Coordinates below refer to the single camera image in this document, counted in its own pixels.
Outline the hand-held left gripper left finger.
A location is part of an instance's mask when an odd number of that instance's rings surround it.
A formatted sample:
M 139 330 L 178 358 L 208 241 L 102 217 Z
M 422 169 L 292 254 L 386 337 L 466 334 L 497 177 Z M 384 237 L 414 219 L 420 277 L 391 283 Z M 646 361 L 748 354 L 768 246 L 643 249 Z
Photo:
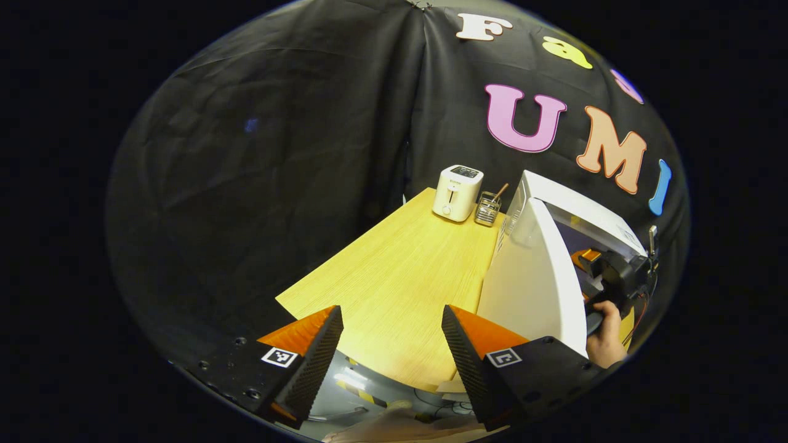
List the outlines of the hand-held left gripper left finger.
M 298 431 L 343 329 L 341 307 L 327 306 L 256 340 L 237 337 L 189 362 L 185 371 L 245 412 Z

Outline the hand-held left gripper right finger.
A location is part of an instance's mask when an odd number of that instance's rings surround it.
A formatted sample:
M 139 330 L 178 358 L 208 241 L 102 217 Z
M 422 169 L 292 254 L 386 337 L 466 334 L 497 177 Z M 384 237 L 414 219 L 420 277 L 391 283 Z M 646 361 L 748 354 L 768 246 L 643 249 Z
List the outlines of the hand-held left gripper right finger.
M 555 337 L 528 340 L 458 306 L 444 307 L 441 328 L 476 420 L 487 431 L 543 420 L 603 373 Z

